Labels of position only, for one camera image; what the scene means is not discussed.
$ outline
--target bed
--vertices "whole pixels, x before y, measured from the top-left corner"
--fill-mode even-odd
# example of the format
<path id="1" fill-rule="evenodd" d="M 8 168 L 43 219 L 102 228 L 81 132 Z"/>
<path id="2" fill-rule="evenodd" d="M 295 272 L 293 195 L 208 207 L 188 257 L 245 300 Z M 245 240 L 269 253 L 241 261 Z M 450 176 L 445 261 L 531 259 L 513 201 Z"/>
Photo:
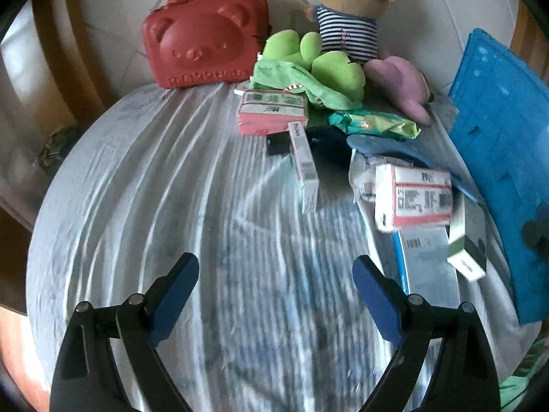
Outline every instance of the bed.
<path id="1" fill-rule="evenodd" d="M 139 67 L 138 52 L 128 70 Z M 227 84 L 140 87 L 71 152 L 28 256 L 27 309 L 49 382 L 79 301 L 118 304 L 193 252 L 200 280 L 159 354 L 194 410 L 358 410 L 368 397 L 392 349 L 356 295 L 351 265 L 369 254 L 394 274 L 386 237 L 352 203 L 346 171 L 328 164 L 319 167 L 320 209 L 301 215 L 289 157 L 266 157 L 264 139 L 238 134 L 237 103 Z M 435 126 L 418 141 L 470 179 L 444 128 L 449 112 L 439 95 Z M 540 325 L 518 326 L 501 243 L 488 227 L 488 275 L 461 281 L 460 295 L 477 307 L 504 379 Z M 128 396 L 144 409 L 117 344 Z M 436 345 L 409 409 L 421 401 L 435 355 Z"/>

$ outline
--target green plush toy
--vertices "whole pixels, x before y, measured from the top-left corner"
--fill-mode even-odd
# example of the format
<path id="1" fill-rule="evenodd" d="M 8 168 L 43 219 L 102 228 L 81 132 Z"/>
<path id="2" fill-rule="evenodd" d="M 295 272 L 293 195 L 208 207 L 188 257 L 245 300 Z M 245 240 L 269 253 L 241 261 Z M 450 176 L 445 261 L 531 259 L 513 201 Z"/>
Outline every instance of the green plush toy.
<path id="1" fill-rule="evenodd" d="M 305 34 L 300 42 L 297 32 L 286 30 L 268 38 L 263 57 L 296 64 L 324 86 L 342 93 L 352 102 L 362 102 L 366 77 L 360 64 L 342 51 L 320 55 L 321 50 L 322 37 L 317 32 Z"/>
<path id="2" fill-rule="evenodd" d="M 328 88 L 340 92 L 353 102 L 364 99 L 366 77 L 360 64 L 342 51 L 331 51 L 315 59 L 311 74 Z"/>
<path id="3" fill-rule="evenodd" d="M 317 32 L 305 34 L 301 42 L 299 34 L 293 30 L 277 32 L 268 38 L 263 50 L 267 59 L 285 60 L 299 65 L 307 71 L 322 49 L 322 37 Z"/>

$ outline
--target pink plush toy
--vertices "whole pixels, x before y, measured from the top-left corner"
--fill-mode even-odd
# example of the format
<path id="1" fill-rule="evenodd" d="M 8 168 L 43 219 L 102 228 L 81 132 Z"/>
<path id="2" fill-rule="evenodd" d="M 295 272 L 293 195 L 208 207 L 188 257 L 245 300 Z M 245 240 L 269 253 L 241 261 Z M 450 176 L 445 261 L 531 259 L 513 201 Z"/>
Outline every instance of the pink plush toy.
<path id="1" fill-rule="evenodd" d="M 401 57 L 373 59 L 364 65 L 364 73 L 382 87 L 389 100 L 414 122 L 430 125 L 432 120 L 423 107 L 432 101 L 427 80 L 412 63 Z"/>

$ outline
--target blue tray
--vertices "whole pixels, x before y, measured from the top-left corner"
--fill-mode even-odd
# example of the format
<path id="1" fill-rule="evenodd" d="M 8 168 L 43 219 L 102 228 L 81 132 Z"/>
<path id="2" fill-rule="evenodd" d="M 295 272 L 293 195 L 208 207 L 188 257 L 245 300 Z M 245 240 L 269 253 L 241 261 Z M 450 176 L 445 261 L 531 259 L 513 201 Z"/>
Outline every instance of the blue tray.
<path id="1" fill-rule="evenodd" d="M 521 324 L 549 317 L 549 264 L 521 229 L 549 201 L 549 89 L 508 48 L 476 29 L 449 95 L 450 137 L 487 201 L 511 270 Z"/>

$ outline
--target green packet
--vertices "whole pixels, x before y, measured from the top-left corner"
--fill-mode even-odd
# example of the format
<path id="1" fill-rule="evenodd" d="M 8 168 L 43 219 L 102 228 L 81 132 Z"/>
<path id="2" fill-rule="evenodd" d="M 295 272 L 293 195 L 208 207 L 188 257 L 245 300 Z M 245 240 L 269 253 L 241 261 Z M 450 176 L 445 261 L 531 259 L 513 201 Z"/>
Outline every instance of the green packet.
<path id="1" fill-rule="evenodd" d="M 415 139 L 421 133 L 415 122 L 392 113 L 381 113 L 364 108 L 336 111 L 328 118 L 346 134 L 373 134 L 397 140 Z"/>

